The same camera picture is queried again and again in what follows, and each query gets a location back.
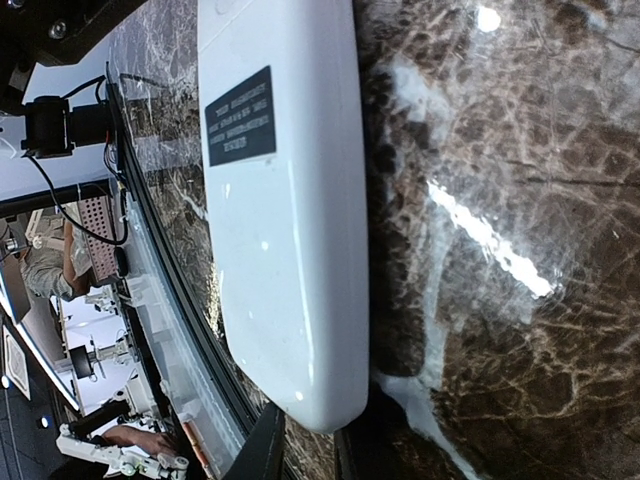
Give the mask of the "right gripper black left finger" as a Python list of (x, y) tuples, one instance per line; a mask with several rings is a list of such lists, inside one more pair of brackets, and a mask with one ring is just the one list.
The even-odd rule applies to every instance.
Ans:
[(285, 447), (285, 413), (267, 404), (234, 462), (235, 479), (280, 479)]

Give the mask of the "white remote control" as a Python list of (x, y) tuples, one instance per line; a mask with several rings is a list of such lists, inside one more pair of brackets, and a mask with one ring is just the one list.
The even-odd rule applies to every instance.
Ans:
[(349, 1), (202, 1), (207, 213), (230, 353), (304, 428), (364, 410), (369, 263)]

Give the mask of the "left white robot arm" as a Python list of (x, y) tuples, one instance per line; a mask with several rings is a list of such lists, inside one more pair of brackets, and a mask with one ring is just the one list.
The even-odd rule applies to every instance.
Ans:
[(26, 103), (35, 67), (78, 64), (141, 1), (3, 1), (1, 3), (1, 118), (22, 119), (23, 138), (1, 144), (38, 159), (70, 156), (76, 147), (103, 144), (111, 129), (108, 102), (73, 108), (69, 99), (99, 87), (103, 75), (62, 95)]

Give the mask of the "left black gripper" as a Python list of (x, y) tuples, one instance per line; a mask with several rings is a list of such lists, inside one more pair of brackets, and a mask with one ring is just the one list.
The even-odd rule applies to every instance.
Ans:
[(1, 98), (21, 100), (36, 65), (79, 63), (143, 0), (1, 3)]

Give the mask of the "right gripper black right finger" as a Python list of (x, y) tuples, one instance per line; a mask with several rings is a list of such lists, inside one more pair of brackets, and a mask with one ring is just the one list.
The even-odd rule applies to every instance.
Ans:
[(352, 445), (346, 429), (334, 434), (335, 478), (337, 480), (357, 480), (357, 469), (352, 456)]

